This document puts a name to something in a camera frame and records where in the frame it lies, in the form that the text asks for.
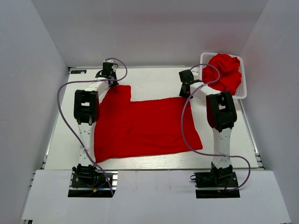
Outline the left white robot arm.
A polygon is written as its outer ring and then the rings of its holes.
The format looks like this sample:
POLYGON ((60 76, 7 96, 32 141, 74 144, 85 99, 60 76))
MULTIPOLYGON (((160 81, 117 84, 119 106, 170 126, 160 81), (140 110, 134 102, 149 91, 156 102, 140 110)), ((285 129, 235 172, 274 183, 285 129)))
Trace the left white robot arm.
POLYGON ((116 66, 112 58, 103 61, 102 70, 83 90, 76 90, 74 95, 74 118, 78 124, 80 153, 78 163, 96 168, 94 155, 94 131, 100 118, 99 96, 108 88, 118 84, 116 66))

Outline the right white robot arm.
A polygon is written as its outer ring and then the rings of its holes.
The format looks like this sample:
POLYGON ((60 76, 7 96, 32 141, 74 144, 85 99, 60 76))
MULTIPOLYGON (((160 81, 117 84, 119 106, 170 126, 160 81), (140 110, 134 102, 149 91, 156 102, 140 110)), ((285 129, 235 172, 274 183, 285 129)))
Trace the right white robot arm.
POLYGON ((211 163, 211 181, 216 186, 222 186, 233 173, 230 154, 230 136, 234 123, 237 120, 234 101, 230 92, 217 91, 195 80, 191 70, 179 72, 182 83, 179 95, 187 98, 181 115, 181 133, 186 146, 195 151, 186 141, 184 134, 184 114, 192 97, 199 98, 206 103, 207 121, 213 131, 214 153, 206 154, 213 158, 211 163))

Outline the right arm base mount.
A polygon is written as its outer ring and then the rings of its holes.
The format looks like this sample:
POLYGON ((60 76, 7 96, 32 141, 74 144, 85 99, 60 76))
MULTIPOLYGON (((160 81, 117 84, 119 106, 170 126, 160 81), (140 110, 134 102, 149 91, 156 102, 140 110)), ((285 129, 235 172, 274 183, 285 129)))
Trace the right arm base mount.
POLYGON ((236 173, 230 177, 225 177, 217 183, 210 172, 197 172, 190 176, 191 181, 195 182, 195 193, 197 199, 228 199, 240 198, 238 180, 236 173))

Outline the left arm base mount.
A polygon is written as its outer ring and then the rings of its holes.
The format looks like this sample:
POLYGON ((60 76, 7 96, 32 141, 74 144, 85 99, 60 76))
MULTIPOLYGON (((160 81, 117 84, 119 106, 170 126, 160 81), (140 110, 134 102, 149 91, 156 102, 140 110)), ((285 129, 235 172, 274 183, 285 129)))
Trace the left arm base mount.
POLYGON ((112 187, 113 193, 117 187, 117 173, 107 173, 108 179, 104 174, 97 172, 93 178, 82 176, 80 177, 75 172, 71 175, 70 186, 68 190, 69 198, 112 198, 113 194, 109 187, 112 187))

